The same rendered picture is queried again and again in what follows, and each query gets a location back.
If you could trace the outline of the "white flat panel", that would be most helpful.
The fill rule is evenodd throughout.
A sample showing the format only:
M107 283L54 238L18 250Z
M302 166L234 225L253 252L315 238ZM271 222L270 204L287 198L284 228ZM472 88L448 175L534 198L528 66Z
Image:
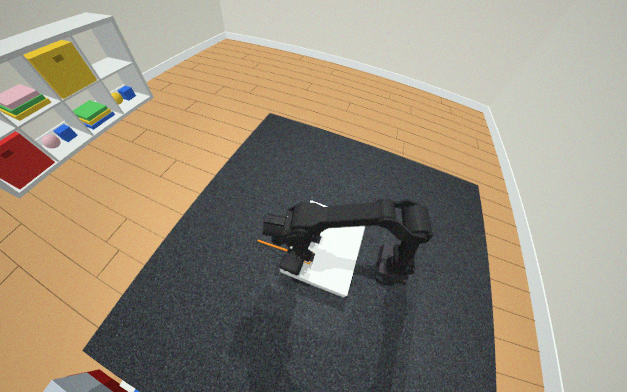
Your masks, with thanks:
M335 295L347 296L364 227L330 228L315 236L308 249L313 262L305 261L298 275L284 274Z

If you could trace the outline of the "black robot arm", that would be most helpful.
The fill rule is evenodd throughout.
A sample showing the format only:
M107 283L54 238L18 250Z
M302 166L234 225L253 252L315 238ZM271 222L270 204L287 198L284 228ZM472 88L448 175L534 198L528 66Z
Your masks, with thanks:
M402 223L396 219L395 208L402 209ZM415 274L414 254L419 244L433 238L428 207L409 199L388 198L377 202L323 207L315 202L301 202L288 208L286 216L264 215L263 234L274 244L290 247L308 243L312 235L330 228L381 226L387 228L401 244L395 244L393 256L388 255L386 271L392 274ZM389 257L390 256L390 257Z

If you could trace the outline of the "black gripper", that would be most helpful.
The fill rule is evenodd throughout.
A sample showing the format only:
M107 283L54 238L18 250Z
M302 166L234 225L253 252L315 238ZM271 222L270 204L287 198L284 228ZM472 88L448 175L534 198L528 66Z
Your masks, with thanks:
M283 255L280 268L290 272L291 274L298 275L307 255L304 254L303 251L307 252L313 238L314 235L312 235L311 240L306 244L298 244L293 239L289 240L292 248L288 247L286 254Z

